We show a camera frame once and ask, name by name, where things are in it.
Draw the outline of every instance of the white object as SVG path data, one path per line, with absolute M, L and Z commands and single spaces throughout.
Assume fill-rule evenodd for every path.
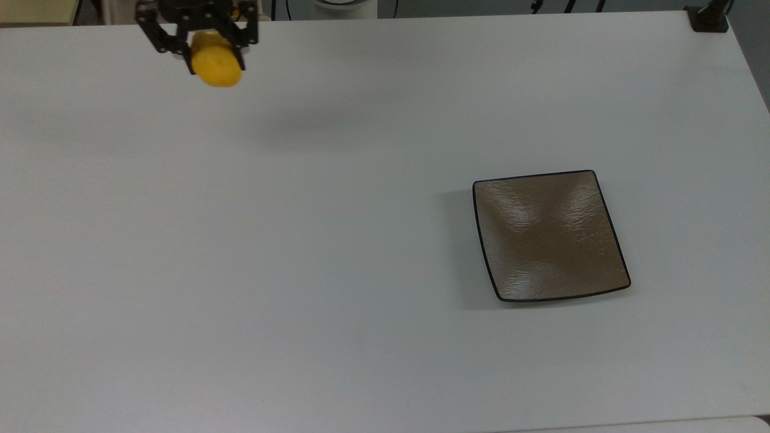
M 377 0 L 313 0 L 313 19 L 377 19 Z
M 0 29 L 0 431 L 468 433 L 770 408 L 770 116 L 684 12 Z M 470 186 L 593 169 L 633 284 L 495 299 Z

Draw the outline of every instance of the white table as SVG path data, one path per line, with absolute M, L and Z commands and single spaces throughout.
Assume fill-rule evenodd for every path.
M 684 12 L 281 22 L 234 89 L 0 30 L 0 431 L 770 411 L 770 116 Z M 470 185 L 596 170 L 633 284 L 495 299 Z

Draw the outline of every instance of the square plate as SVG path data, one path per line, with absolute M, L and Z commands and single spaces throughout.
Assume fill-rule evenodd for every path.
M 631 285 L 593 170 L 480 180 L 474 208 L 500 300 L 568 299 Z

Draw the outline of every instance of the yellow object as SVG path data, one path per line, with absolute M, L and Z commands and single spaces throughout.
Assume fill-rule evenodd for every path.
M 192 70 L 204 83 L 214 87 L 233 87 L 241 70 L 230 42 L 218 32 L 197 32 L 192 36 Z

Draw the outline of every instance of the robotic arm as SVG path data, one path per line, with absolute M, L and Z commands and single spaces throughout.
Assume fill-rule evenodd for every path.
M 139 0 L 135 19 L 155 50 L 172 52 L 185 59 L 190 73 L 195 75 L 191 63 L 187 35 L 190 31 L 214 29 L 230 42 L 233 54 L 242 71 L 246 70 L 241 49 L 256 44 L 257 10 L 255 0 L 238 2 L 239 13 L 248 23 L 241 29 L 233 21 L 231 0 Z M 158 23 L 158 13 L 168 22 L 176 24 L 176 34 L 169 35 Z

